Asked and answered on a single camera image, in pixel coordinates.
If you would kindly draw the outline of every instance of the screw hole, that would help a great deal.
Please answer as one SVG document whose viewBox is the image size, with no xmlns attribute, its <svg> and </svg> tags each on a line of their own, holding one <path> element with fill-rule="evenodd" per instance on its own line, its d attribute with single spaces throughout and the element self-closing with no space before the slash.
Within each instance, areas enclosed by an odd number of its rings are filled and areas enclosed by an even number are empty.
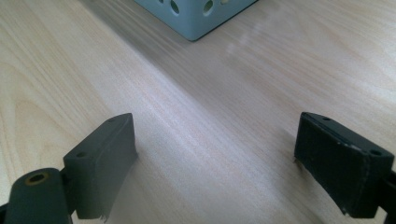
<svg viewBox="0 0 396 224">
<path fill-rule="evenodd" d="M 85 152 L 80 152 L 80 153 L 78 153 L 76 156 L 79 157 L 79 158 L 83 158 L 83 157 L 85 157 L 86 155 L 87 155 L 87 153 L 85 153 Z"/>
<path fill-rule="evenodd" d="M 370 150 L 370 153 L 375 155 L 375 156 L 380 156 L 381 152 L 377 151 L 377 150 Z"/>
<path fill-rule="evenodd" d="M 37 185 L 44 182 L 48 177 L 49 177 L 48 173 L 39 173 L 39 174 L 31 175 L 25 180 L 25 184 L 28 186 Z"/>
<path fill-rule="evenodd" d="M 178 13 L 179 13 L 178 6 L 174 0 L 171 1 L 171 7 L 172 7 L 172 10 L 175 12 L 175 14 L 178 15 Z"/>
<path fill-rule="evenodd" d="M 212 0 L 207 1 L 204 6 L 204 15 L 208 16 L 211 12 L 212 7 L 213 7 L 213 1 Z"/>
</svg>

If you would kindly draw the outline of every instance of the blue container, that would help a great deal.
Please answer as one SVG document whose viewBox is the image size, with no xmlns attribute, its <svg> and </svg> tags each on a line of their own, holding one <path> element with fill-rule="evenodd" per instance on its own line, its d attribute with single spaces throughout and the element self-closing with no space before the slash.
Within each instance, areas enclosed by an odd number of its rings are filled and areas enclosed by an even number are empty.
<svg viewBox="0 0 396 224">
<path fill-rule="evenodd" d="M 135 0 L 189 40 L 196 40 L 257 0 Z"/>
</svg>

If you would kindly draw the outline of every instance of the wood grain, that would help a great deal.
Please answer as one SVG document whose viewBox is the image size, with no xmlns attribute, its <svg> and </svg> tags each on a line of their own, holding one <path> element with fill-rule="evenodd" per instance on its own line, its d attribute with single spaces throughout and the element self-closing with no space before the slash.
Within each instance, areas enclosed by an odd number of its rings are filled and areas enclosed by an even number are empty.
<svg viewBox="0 0 396 224">
<path fill-rule="evenodd" d="M 261 0 L 189 42 L 132 0 L 0 1 L 0 203 L 132 112 L 115 223 L 381 223 L 344 217 L 293 150 L 310 111 L 396 153 L 394 15 L 390 0 Z"/>
</svg>

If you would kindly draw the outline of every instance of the perforated box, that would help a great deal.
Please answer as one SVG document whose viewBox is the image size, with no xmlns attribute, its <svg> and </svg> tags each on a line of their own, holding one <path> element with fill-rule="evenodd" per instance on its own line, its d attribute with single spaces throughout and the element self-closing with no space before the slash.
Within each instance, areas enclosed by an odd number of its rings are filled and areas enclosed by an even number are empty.
<svg viewBox="0 0 396 224">
<path fill-rule="evenodd" d="M 257 0 L 135 0 L 189 40 L 196 40 Z"/>
</svg>

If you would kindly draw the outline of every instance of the wooden table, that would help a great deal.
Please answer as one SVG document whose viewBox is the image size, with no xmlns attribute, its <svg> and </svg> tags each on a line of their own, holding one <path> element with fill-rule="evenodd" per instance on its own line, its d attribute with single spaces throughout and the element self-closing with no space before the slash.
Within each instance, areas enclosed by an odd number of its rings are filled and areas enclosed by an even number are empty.
<svg viewBox="0 0 396 224">
<path fill-rule="evenodd" d="M 396 153 L 395 15 L 261 0 L 189 42 L 133 0 L 0 1 L 0 203 L 132 112 L 124 223 L 382 223 L 344 217 L 293 150 L 309 111 Z"/>
</svg>

